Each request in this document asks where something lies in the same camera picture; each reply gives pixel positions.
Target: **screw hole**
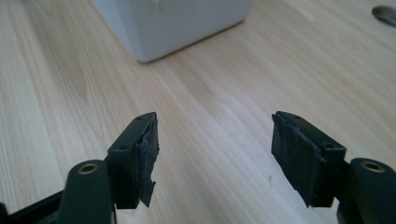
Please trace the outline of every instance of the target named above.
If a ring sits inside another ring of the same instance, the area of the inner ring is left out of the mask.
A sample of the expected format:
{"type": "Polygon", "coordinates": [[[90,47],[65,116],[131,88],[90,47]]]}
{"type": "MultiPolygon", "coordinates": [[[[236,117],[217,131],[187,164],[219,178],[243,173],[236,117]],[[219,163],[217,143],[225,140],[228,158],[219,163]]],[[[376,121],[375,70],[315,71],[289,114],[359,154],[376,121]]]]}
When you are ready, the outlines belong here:
{"type": "Polygon", "coordinates": [[[84,166],[81,166],[78,169],[78,173],[81,175],[87,175],[90,173],[93,173],[95,170],[97,170],[98,165],[94,164],[94,163],[90,163],[90,164],[85,164],[84,166]]]}
{"type": "Polygon", "coordinates": [[[366,168],[367,170],[372,171],[372,172],[377,172],[377,173],[385,172],[385,168],[375,162],[364,161],[361,163],[361,165],[364,168],[366,168]]]}
{"type": "Polygon", "coordinates": [[[394,7],[374,7],[373,16],[382,23],[396,27],[396,8],[394,7]]]}

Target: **white box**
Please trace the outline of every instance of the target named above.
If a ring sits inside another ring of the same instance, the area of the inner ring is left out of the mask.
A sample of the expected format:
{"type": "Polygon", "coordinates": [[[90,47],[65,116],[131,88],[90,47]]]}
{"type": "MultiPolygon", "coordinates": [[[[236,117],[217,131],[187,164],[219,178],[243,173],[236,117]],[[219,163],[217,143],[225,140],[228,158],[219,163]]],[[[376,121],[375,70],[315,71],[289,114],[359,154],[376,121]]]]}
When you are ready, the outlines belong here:
{"type": "Polygon", "coordinates": [[[251,0],[92,0],[134,57],[153,61],[245,19],[251,0]]]}

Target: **wood grain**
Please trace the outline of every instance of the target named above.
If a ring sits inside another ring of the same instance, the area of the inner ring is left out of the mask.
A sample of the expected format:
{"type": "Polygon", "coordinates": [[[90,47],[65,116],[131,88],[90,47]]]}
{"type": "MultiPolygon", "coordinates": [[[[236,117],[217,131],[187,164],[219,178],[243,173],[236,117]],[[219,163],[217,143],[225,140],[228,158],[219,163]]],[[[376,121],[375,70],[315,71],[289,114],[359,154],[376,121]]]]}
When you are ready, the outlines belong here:
{"type": "Polygon", "coordinates": [[[103,159],[156,111],[150,208],[119,223],[336,223],[307,209],[270,152],[277,110],[396,168],[396,29],[384,0],[256,0],[246,21],[137,63],[88,0],[0,1],[0,201],[9,212],[103,159]]]}

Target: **gray object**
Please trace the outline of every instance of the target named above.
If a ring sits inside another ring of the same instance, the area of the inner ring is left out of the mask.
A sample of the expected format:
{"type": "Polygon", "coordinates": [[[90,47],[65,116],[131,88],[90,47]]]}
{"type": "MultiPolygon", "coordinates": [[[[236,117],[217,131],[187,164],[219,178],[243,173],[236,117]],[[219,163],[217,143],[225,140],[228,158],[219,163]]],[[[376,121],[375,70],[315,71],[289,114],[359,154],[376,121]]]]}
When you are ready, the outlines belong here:
{"type": "Polygon", "coordinates": [[[92,0],[120,42],[142,63],[245,19],[251,0],[92,0]]]}

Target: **wooden table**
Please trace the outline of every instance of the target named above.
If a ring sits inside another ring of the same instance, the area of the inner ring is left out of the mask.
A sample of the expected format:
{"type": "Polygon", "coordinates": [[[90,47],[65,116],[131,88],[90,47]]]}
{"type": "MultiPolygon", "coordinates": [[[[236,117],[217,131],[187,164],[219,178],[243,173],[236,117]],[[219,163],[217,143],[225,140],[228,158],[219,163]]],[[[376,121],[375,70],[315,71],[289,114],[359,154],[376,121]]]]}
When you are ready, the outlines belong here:
{"type": "Polygon", "coordinates": [[[119,223],[336,223],[307,209],[271,154],[277,110],[396,168],[396,29],[383,0],[256,0],[247,20],[137,63],[88,0],[0,1],[0,201],[12,213],[103,159],[156,111],[150,208],[119,223]]]}

